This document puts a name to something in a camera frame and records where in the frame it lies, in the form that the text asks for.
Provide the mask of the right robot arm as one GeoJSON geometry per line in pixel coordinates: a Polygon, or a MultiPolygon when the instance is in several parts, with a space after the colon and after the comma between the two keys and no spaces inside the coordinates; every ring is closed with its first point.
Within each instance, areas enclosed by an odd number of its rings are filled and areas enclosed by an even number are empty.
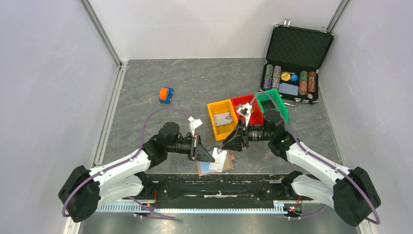
{"type": "Polygon", "coordinates": [[[241,152],[251,141],[267,141],[272,154],[310,173],[293,171],[287,175],[281,186],[284,197],[304,196],[319,201],[353,227],[367,220],[370,214],[375,216],[373,222],[379,224],[377,208],[381,199],[368,173],[360,167],[350,169],[328,160],[294,137],[286,127],[275,110],[264,113],[262,125],[250,125],[239,118],[235,129],[223,141],[223,149],[241,152]]]}

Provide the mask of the tan leather card holder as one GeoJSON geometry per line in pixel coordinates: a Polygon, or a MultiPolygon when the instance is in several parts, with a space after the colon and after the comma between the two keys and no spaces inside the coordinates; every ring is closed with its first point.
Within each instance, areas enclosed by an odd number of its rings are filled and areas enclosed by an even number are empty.
{"type": "MultiPolygon", "coordinates": [[[[234,169],[233,165],[233,160],[235,159],[235,156],[231,151],[227,151],[225,163],[223,166],[223,172],[230,171],[234,169]]],[[[199,162],[197,161],[197,169],[198,169],[198,176],[206,176],[206,175],[212,175],[212,174],[218,174],[219,172],[213,171],[209,169],[209,162],[199,162]]]]}

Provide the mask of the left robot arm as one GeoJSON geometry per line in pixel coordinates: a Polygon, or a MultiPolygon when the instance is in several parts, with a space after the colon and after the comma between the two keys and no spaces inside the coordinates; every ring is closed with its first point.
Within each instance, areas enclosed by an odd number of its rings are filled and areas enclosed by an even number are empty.
{"type": "Polygon", "coordinates": [[[182,136],[177,123],[167,122],[128,156],[100,167],[87,169],[80,165],[74,168],[58,192],[63,204],[62,215],[78,223],[113,201],[130,196],[150,197],[153,182],[145,171],[163,163],[169,153],[187,155],[191,161],[215,161],[199,134],[182,136]]]}

